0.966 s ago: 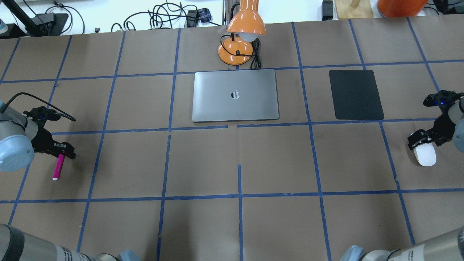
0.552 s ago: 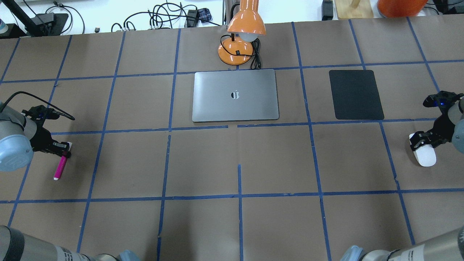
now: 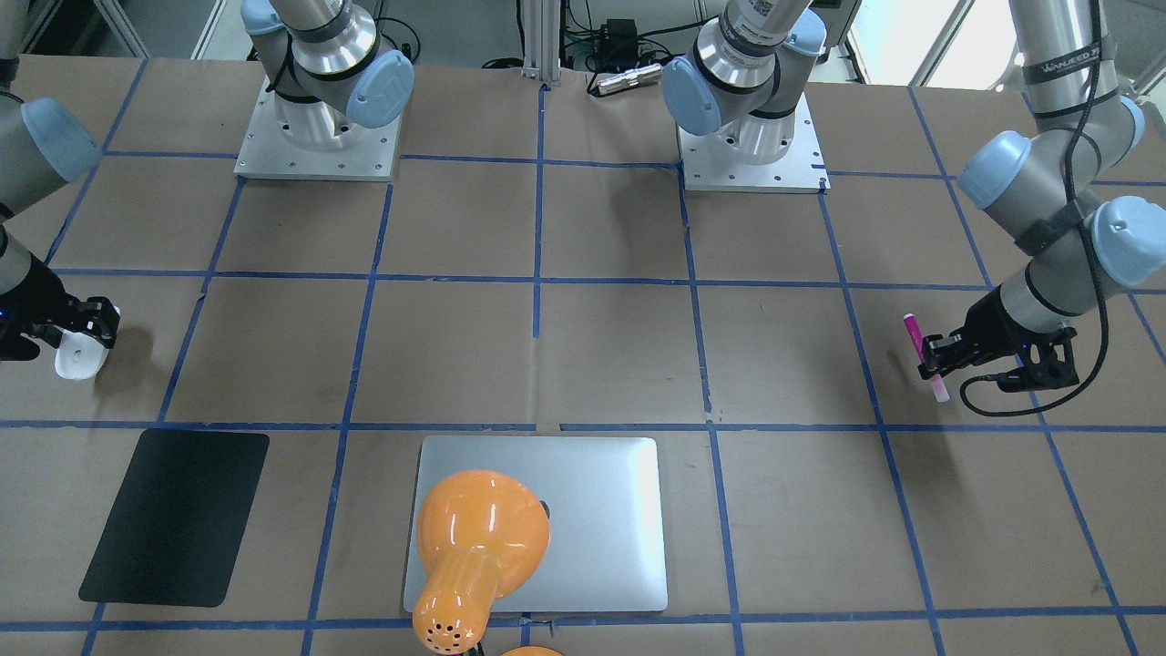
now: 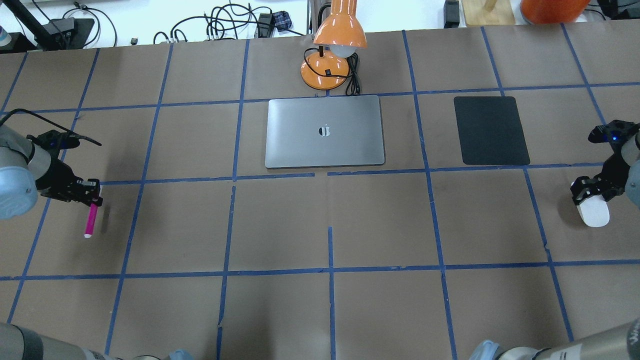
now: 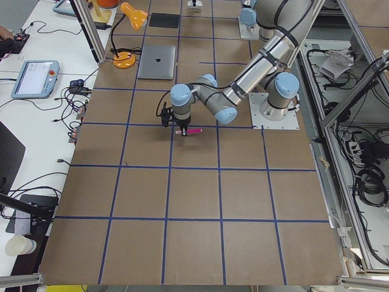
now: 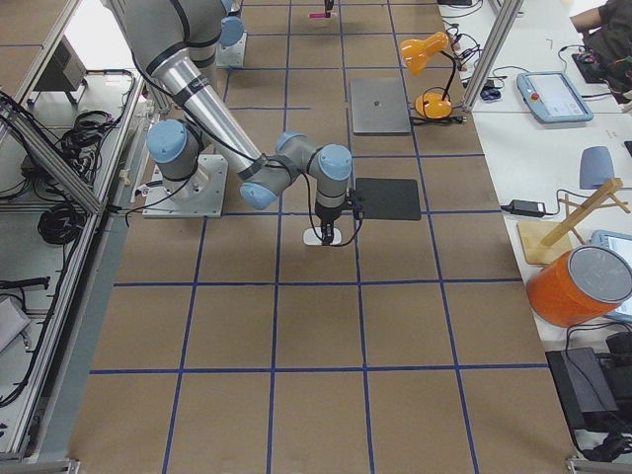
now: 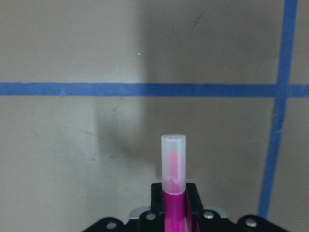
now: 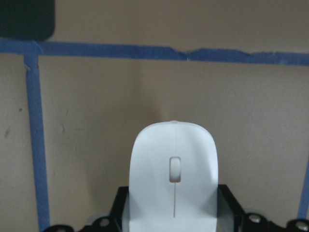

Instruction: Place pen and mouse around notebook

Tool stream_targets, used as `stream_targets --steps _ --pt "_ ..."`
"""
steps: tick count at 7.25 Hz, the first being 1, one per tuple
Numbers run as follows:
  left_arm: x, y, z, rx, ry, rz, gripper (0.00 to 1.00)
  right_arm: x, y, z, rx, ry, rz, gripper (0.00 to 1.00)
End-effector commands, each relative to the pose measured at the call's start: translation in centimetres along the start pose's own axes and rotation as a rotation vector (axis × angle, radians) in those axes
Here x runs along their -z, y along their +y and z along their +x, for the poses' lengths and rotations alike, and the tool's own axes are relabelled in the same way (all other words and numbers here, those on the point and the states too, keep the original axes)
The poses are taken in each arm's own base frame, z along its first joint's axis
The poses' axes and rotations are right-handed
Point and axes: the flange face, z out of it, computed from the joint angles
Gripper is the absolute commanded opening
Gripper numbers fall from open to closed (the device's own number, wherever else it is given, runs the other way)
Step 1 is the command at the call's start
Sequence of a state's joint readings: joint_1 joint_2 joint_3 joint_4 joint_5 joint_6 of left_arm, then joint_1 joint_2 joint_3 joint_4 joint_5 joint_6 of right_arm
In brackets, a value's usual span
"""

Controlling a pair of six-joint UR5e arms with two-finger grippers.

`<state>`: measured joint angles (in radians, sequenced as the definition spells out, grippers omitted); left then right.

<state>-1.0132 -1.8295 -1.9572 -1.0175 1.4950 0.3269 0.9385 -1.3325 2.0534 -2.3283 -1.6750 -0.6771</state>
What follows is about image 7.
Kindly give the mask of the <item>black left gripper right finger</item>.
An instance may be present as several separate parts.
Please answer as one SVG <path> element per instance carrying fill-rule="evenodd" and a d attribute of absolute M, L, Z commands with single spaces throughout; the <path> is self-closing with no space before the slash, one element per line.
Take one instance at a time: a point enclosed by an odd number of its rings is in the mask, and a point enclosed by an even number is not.
<path fill-rule="evenodd" d="M 186 183 L 185 191 L 185 215 L 186 224 L 189 232 L 199 231 L 200 214 L 203 212 L 203 204 L 201 202 L 197 187 L 194 183 Z"/>

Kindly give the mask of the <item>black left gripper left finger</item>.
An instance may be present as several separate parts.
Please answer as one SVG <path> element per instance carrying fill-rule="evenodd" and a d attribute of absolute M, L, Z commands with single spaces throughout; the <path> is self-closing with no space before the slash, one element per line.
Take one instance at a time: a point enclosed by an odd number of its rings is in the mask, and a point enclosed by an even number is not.
<path fill-rule="evenodd" d="M 165 206 L 161 183 L 151 184 L 151 211 L 156 214 L 158 232 L 165 231 Z"/>

